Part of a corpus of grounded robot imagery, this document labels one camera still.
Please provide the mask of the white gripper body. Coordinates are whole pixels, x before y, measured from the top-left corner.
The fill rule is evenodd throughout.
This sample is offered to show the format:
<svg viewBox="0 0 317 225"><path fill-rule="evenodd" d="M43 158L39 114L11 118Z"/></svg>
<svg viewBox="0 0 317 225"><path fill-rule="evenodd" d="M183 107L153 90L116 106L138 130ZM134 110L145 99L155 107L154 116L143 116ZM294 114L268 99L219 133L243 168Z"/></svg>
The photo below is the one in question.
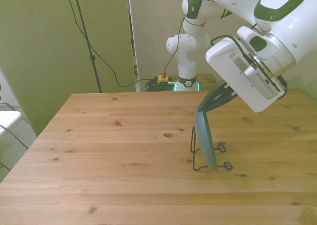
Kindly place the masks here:
<svg viewBox="0 0 317 225"><path fill-rule="evenodd" d="M276 78L235 38L225 37L217 42L207 51L206 61L256 113L284 95Z"/></svg>

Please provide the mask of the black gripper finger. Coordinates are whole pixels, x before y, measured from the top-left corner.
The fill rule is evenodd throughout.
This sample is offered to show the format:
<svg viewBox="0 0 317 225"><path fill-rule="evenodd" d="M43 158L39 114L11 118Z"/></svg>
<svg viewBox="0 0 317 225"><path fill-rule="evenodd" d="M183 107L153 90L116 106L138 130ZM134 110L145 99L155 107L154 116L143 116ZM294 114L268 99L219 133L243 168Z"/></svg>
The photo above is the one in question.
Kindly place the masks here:
<svg viewBox="0 0 317 225"><path fill-rule="evenodd" d="M225 85L213 87L205 97L204 111L208 112L221 107L236 97L236 92Z"/></svg>
<svg viewBox="0 0 317 225"><path fill-rule="evenodd" d="M226 83L217 83L199 105L199 111L211 111L225 104Z"/></svg>

